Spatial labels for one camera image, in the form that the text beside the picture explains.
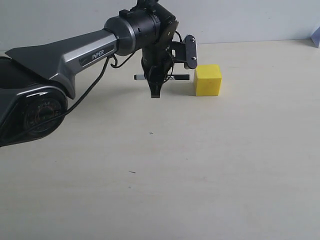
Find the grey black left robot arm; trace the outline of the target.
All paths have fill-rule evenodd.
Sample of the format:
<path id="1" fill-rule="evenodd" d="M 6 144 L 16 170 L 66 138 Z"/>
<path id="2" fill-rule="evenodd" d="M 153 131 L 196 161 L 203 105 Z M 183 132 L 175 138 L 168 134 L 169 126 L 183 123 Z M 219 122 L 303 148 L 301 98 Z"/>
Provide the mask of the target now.
<path id="1" fill-rule="evenodd" d="M 115 56 L 168 45 L 176 17 L 156 0 L 139 0 L 109 18 L 103 29 L 68 39 L 8 50 L 0 58 L 0 144 L 10 146 L 42 139 L 72 111 L 75 77 Z"/>

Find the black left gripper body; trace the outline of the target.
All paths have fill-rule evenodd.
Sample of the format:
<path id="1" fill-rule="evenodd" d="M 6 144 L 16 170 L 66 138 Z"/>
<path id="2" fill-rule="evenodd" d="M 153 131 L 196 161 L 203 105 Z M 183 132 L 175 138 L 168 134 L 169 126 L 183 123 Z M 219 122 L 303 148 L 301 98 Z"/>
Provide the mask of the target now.
<path id="1" fill-rule="evenodd" d="M 149 85 L 163 85 L 169 80 L 174 59 L 168 47 L 147 46 L 142 48 L 141 66 Z"/>

